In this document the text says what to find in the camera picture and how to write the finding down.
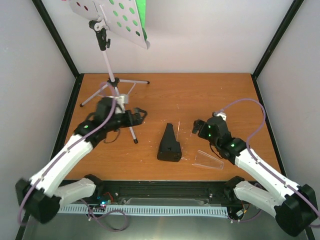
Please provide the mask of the black metronome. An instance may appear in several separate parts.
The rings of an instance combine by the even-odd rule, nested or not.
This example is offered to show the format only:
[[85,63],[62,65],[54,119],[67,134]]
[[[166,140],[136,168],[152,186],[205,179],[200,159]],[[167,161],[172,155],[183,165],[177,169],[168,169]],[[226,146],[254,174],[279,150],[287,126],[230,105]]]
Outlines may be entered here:
[[176,140],[172,123],[167,123],[160,141],[157,159],[166,162],[179,162],[182,158],[180,143]]

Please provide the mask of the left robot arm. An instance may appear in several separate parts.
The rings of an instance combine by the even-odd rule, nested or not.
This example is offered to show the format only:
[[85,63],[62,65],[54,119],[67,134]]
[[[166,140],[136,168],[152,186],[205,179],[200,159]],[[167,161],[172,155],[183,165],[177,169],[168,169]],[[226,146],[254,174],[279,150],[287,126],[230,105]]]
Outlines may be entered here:
[[144,123],[147,111],[134,108],[124,110],[119,97],[103,97],[73,131],[68,142],[50,162],[29,179],[21,178],[15,184],[20,210],[25,210],[42,224],[51,221],[66,205],[83,198],[99,201],[104,188],[101,180],[88,174],[81,180],[61,186],[62,181],[78,162],[89,154],[109,132]]

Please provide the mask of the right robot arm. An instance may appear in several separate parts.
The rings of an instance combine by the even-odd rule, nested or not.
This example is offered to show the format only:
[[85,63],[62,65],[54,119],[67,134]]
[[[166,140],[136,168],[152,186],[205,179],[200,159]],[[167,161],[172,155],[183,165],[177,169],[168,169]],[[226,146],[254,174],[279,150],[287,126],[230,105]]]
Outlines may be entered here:
[[207,140],[223,159],[247,172],[262,186],[259,188],[235,176],[229,181],[230,200],[238,199],[258,207],[292,237],[316,220],[319,211],[313,188],[288,179],[260,158],[244,140],[233,137],[225,116],[218,114],[207,121],[195,120],[192,133]]

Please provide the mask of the clear plastic metronome cover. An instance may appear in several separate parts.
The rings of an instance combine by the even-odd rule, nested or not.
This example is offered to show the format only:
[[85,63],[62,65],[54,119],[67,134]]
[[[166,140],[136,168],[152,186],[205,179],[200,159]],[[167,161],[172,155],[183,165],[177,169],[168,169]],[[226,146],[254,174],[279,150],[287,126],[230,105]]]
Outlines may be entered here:
[[197,151],[193,165],[216,170],[222,170],[224,168],[223,161],[201,150]]

